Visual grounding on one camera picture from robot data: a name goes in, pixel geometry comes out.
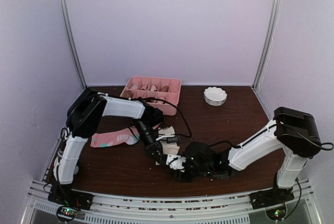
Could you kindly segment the beige sock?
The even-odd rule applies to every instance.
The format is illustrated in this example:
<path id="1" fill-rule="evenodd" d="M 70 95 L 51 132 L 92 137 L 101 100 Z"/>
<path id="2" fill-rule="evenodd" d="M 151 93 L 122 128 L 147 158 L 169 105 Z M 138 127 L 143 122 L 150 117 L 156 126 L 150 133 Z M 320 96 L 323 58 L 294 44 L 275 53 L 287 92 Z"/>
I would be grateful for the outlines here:
<path id="1" fill-rule="evenodd" d="M 172 140 L 175 135 L 175 130 L 173 126 L 160 128 L 158 129 L 159 137 L 163 135 L 171 135 L 171 137 L 165 137 L 160 139 L 160 143 L 162 144 L 163 153 L 166 155 L 177 155 L 180 149 L 177 142 L 178 140 Z"/>

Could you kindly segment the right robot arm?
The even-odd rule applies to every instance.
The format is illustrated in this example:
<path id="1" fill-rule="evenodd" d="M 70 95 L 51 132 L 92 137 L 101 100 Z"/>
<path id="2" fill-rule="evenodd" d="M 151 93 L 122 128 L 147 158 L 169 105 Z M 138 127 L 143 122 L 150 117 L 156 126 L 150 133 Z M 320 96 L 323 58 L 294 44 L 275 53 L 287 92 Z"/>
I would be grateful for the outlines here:
<path id="1" fill-rule="evenodd" d="M 272 120 L 240 144 L 217 153 L 211 145 L 191 142 L 181 155 L 167 155 L 165 164 L 184 181 L 200 175 L 226 180 L 278 149 L 285 150 L 285 159 L 267 194 L 273 204 L 280 203 L 291 192 L 307 161 L 321 151 L 332 151 L 333 143 L 320 141 L 311 114 L 278 107 Z"/>

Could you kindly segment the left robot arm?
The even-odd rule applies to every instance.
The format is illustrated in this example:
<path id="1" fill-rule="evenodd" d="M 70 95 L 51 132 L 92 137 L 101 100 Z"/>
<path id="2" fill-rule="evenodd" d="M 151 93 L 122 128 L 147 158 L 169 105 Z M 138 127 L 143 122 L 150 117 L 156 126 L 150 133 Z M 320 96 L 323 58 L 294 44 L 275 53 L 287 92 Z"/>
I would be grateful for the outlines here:
<path id="1" fill-rule="evenodd" d="M 87 141 L 98 148 L 142 142 L 145 152 L 156 163 L 166 163 L 162 144 L 177 142 L 178 134 L 171 127 L 162 128 L 164 113 L 151 105 L 151 100 L 111 96 L 92 88 L 86 88 L 79 95 L 67 111 L 53 169 L 54 195 L 63 205 L 75 201 L 72 184 Z M 99 127 L 105 117 L 127 118 L 131 123 L 123 129 L 100 133 Z"/>

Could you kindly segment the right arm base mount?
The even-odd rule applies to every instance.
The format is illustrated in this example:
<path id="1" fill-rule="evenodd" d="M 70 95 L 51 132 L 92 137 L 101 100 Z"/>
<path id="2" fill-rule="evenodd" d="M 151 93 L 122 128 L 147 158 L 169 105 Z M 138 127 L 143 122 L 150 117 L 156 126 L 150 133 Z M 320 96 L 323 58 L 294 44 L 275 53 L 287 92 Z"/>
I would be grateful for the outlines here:
<path id="1" fill-rule="evenodd" d="M 271 188 L 251 193 L 249 199 L 253 209 L 260 209 L 291 201 L 294 194 L 288 189 Z"/>

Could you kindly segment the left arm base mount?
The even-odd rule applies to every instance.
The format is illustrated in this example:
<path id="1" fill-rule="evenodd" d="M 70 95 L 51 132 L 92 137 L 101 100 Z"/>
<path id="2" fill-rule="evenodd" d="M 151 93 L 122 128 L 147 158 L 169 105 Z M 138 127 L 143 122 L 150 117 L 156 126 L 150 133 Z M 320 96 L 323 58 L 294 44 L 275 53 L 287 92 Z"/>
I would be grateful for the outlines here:
<path id="1" fill-rule="evenodd" d="M 73 190 L 52 187 L 47 197 L 48 201 L 80 210 L 90 210 L 93 195 Z"/>

